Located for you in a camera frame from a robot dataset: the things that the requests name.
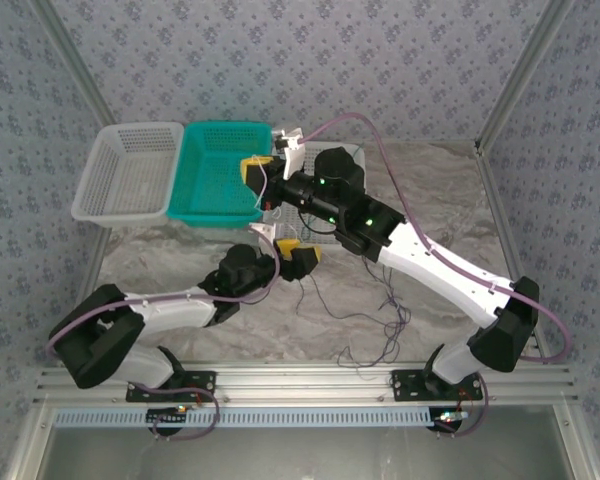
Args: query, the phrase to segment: wall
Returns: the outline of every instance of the wall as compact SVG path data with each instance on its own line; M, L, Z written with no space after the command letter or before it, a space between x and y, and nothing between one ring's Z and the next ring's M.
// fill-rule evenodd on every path
M119 121L480 132L545 0L53 0ZM333 138L366 134L359 125Z
M576 2L489 158L526 271L574 333L600 444L600 0Z
M69 206L97 130L26 2L0 0L0 477L91 252Z

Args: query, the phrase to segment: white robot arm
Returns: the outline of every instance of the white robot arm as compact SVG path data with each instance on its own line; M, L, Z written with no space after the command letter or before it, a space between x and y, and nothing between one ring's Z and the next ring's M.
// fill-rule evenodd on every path
M252 229L274 244L274 232L269 226L252 225ZM319 253L315 248L281 245L282 242L276 245L275 254L284 280L303 278L318 264ZM115 285L103 285L67 315L49 338L57 339L55 351L79 388L91 388L111 378L149 388L178 388L180 385L173 384L173 378L181 367L175 357L165 348L145 347L138 340L174 328L205 328L226 321L240 309L242 298L271 282L275 264L272 256L250 245L234 245L217 270L196 287L168 294L171 299L168 302L143 301L141 295L123 293ZM201 300L200 296L213 299ZM106 309L120 302L127 305ZM76 319L95 309L103 311L71 327ZM66 334L60 333L68 326Z
M485 367L512 371L537 323L537 311L501 290L537 300L537 284L526 277L513 283L494 275L426 237L430 245L425 247L401 213L365 193L364 171L344 148L320 153L314 175L307 175L302 168L301 138L299 129L289 134L279 130L275 147L284 157L260 157L258 164L250 159L243 161L243 181L261 194L262 206L273 209L288 203L300 213L332 223L334 235L344 248L415 278L453 302L476 323L475 335L441 345L429 359L423 373L431 391L457 385ZM291 166L289 156L293 159ZM456 273L432 255L434 250L490 286Z

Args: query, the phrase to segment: marble floor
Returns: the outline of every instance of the marble floor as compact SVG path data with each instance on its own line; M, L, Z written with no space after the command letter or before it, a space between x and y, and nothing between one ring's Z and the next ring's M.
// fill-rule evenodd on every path
M504 256L471 145L388 142L399 182L424 231L437 242L494 273L507 275ZM399 211L375 146L364 147L367 189ZM254 243L245 231L192 229L179 222L154 228L114 229L98 283L116 283L123 291L160 293L189 288L201 281L235 242ZM372 265L376 272L378 266ZM395 310L377 308L384 288L368 275L359 258L329 252L314 278L337 316L363 312L382 322L395 321ZM396 293L411 310L400 336L399 360L426 360L441 343L475 330L454 305L403 274L393 275ZM143 340L163 345L182 360L335 360L346 346L359 362L378 357L386 338L383 327L364 317L331 318L310 278L277 282L266 300L243 305L226 323L207 329L178 329Z

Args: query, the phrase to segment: aluminum frame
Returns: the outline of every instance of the aluminum frame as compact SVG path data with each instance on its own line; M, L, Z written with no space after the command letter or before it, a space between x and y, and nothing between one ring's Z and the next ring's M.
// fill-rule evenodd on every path
M531 81L538 64L549 50L573 4L574 0L549 0L547 2L478 136L480 153L488 154L493 147L498 134L507 124L511 112Z
M332 363L190 362L183 366L188 370L211 369L218 373L216 395L223 408L455 405L454 402L394 401L389 384L390 372L422 368L423 363L383 365L364 371L344 369ZM489 384L489 399L493 406L569 405L579 401L571 372L562 365L521 365L512 373L488 370L484 372L484 378ZM79 390L65 369L45 369L34 392L33 407L25 419L6 478L37 478L54 419L60 410L70 407L129 408L124 401L127 388L124 382L108 381L93 389ZM137 405L164 407L175 403ZM571 459L570 463L577 479L596 478L587 476L586 469L574 466Z

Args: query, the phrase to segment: purple cable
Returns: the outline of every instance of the purple cable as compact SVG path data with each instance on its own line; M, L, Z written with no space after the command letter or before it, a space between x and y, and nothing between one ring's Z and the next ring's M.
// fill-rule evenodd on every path
M79 327L83 323L91 320L96 315L100 315L101 313L107 312L109 310L115 310L116 308L127 307L127 306L131 306L131 305L140 305L140 304L143 304L144 302L158 303L158 302L169 302L169 301L182 300L182 299L217 300L217 301L221 301L221 302L238 303L238 302L244 302L245 300L249 301L249 300L255 300L257 298L260 298L262 296L262 292L271 290L271 287L273 287L273 284L278 279L278 275L280 274L280 260L278 259L278 254L276 252L275 247L273 246L273 244L269 241L269 239L264 234L258 232L257 230L254 230L252 228L249 228L249 230L252 231L253 233L255 233L256 235L258 235L261 239L263 239L265 241L267 246L271 249L273 261L275 263L275 270L273 272L273 277L271 278L271 281L267 284L267 286L264 287L262 290L252 292L248 295L244 295L242 297L236 297L236 298L218 297L216 295L207 295L204 293L197 293L197 294L187 294L185 292L164 293L164 294L159 294L159 295L150 295L150 296L146 296L144 298L130 298L127 300L122 300L120 302L114 302L114 303L110 303L108 305L103 305L101 307L94 308L93 310L85 313L84 315L79 316L74 321L67 324L64 328L62 328L53 337L51 337L49 339L49 342L45 346L45 351L47 352L47 355L49 355L49 356L55 355L55 350L53 347L67 333L71 332L73 329Z
M167 440L167 441L171 441L171 442L182 442L184 440L195 440L196 438L201 438L201 437L204 437L205 435L211 433L213 431L213 429L216 428L216 425L220 421L220 404L218 403L218 399L213 395L213 393L211 393L208 390L204 390L202 388L197 388L197 387L170 388L170 389L161 390L159 388L149 388L149 387L146 387L146 386L138 384L138 383L134 383L134 386L136 388L139 388L142 391L147 392L147 393L160 394L160 395L162 395L162 394L172 395L172 394L177 394L177 393L196 393L199 395L204 395L205 397L209 398L213 402L214 406L216 407L216 412L213 415L213 420L211 421L211 423L209 424L208 427L205 427L203 430L199 430L199 431L197 431L195 433L191 433L189 435L178 435L177 437L165 437L158 433L158 423L160 423L160 421L165 417L165 415L158 415L156 420L153 422L153 427L151 429L153 431L153 434L158 438L162 438L163 440Z
M324 132L331 126L335 125L336 123L339 123L343 120L348 120L350 118L355 118L355 119L361 120L371 130L371 133L373 134L373 138L375 138L376 143L378 144L378 149L380 150L380 155L381 155L382 160L387 169L387 173L389 174L389 177L391 178L391 182L393 183L393 186L395 187L396 192L398 192L398 197L400 198L400 202L402 203L405 214L407 215L409 222L411 222L411 225L413 226L413 229L416 232L416 235L418 235L418 238L420 239L420 241L422 242L424 247L429 251L429 253L431 255L436 257L439 261L441 261L445 266L447 266L454 272L462 275L465 278L468 278L469 280L477 283L478 285L482 285L483 287L487 287L487 288L491 289L492 284L490 282L483 280L482 278L477 277L470 272L465 271L463 268L460 268L455 263L451 262L446 257L441 255L440 252L431 248L431 243L429 242L426 235L422 231L420 224L416 220L416 216L414 215L413 211L411 210L411 207L409 206L409 202L407 201L407 198L404 196L404 193L402 193L402 190L400 189L400 186L398 185L398 180L396 178L395 171L393 170L393 167L391 166L391 163L389 162L389 156L387 155L387 151L385 149L384 143L382 142L382 137L380 137L380 133L378 132L376 127L373 125L373 123L371 123L371 121L367 117L365 117L361 113L356 113L356 112L343 113L342 115L340 115L332 120L329 120L327 123L325 123L324 125L319 127L315 132L300 139L298 141L298 143L301 143L301 144L306 143L306 142L312 140L313 138L317 137L322 132ZM540 358L528 357L528 356L523 355L520 358L522 360L527 360L530 362L537 362L537 363L563 362L565 360L565 358L567 357L567 355L569 354L569 352L571 351L571 347L573 346L573 341L571 339L571 333L569 332L569 329L558 318L558 316L555 313L553 313L551 310L549 310L548 308L544 307L543 305L540 305L538 302L536 302L524 295L521 295L517 292L514 292L513 290L508 290L506 288L499 287L499 286L496 286L493 289L498 293L503 293L505 295L508 295L511 298L515 298L516 300L519 300L523 303L526 303L530 307L535 308L539 312L544 313L558 327L558 329L560 330L560 332L562 333L562 335L564 337L564 346L562 348L562 351L560 353L558 353L557 355L553 355L551 357L544 357L544 358L543 357L540 357Z

